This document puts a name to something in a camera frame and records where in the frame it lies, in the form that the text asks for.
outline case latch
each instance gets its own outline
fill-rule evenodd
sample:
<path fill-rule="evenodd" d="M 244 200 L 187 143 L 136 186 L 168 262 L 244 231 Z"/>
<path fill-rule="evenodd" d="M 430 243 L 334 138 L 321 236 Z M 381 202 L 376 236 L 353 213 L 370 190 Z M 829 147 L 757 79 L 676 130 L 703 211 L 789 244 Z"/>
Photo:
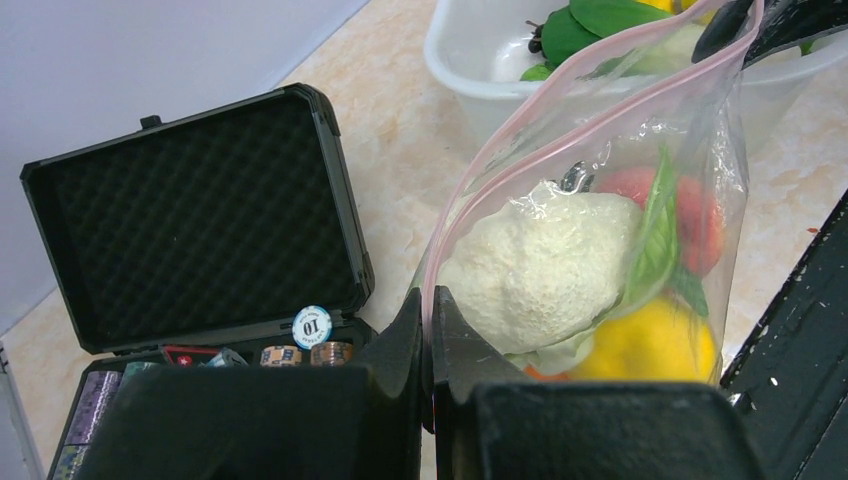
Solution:
<path fill-rule="evenodd" d="M 140 120 L 141 129 L 147 130 L 148 128 L 158 127 L 162 125 L 162 119 L 159 118 L 159 115 L 151 115 L 149 117 L 144 117 Z"/>

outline cauliflower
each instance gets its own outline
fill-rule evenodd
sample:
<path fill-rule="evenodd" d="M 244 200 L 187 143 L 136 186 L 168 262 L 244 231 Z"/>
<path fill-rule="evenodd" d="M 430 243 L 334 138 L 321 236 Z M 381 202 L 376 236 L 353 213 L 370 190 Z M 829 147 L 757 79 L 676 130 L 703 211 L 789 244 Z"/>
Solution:
<path fill-rule="evenodd" d="M 438 283 L 500 353 L 534 352 L 616 302 L 641 217 L 629 198 L 542 182 L 459 239 Z"/>

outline green vegetable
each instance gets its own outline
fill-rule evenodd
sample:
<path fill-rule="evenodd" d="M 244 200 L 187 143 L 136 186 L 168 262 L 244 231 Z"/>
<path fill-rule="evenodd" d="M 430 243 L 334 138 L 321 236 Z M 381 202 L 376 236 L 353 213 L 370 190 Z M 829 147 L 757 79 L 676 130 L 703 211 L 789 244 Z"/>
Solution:
<path fill-rule="evenodd" d="M 634 0 L 572 0 L 570 13 L 586 30 L 605 38 L 645 23 L 671 18 L 659 8 Z"/>
<path fill-rule="evenodd" d="M 600 39 L 601 37 L 577 23 L 571 14 L 571 8 L 565 7 L 548 16 L 542 30 L 542 50 L 548 63 L 556 68 L 568 57 Z"/>
<path fill-rule="evenodd" d="M 800 45 L 801 47 L 801 56 L 809 55 L 813 53 L 813 42 L 804 42 Z"/>
<path fill-rule="evenodd" d="M 707 296 L 704 293 L 704 286 L 701 285 L 701 279 L 687 270 L 686 267 L 678 263 L 671 273 L 668 284 L 672 290 L 683 297 L 683 300 L 692 307 L 695 313 L 702 317 L 710 314 L 710 307 L 707 305 Z"/>
<path fill-rule="evenodd" d="M 627 315 L 642 308 L 665 287 L 680 253 L 677 238 L 677 179 L 668 147 L 660 147 L 660 165 L 645 202 L 645 214 L 636 237 L 642 250 L 624 284 L 621 300 L 608 314 Z"/>
<path fill-rule="evenodd" d="M 544 63 L 534 65 L 521 75 L 522 82 L 544 82 L 548 79 L 553 71 Z"/>

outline white container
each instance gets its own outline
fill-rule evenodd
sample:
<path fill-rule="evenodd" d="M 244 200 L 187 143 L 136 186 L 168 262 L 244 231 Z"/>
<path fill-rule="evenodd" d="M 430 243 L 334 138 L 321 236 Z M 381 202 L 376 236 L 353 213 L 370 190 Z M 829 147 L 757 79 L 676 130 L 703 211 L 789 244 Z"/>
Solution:
<path fill-rule="evenodd" d="M 439 0 L 424 43 L 430 73 L 456 95 L 482 146 L 540 82 L 519 82 L 542 61 L 527 50 L 533 27 L 566 5 L 563 0 Z M 746 69 L 742 124 L 756 152 L 813 77 L 848 58 L 848 31 L 816 41 L 813 53 L 780 52 Z"/>

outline plastic bag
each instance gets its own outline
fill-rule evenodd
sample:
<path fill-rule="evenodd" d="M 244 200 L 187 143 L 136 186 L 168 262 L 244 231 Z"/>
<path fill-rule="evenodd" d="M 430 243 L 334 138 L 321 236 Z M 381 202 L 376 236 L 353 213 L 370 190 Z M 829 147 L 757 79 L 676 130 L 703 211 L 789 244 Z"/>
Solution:
<path fill-rule="evenodd" d="M 715 383 L 747 199 L 735 112 L 763 14 L 693 64 L 721 6 L 573 55 L 493 135 L 441 214 L 416 277 L 542 380 Z"/>

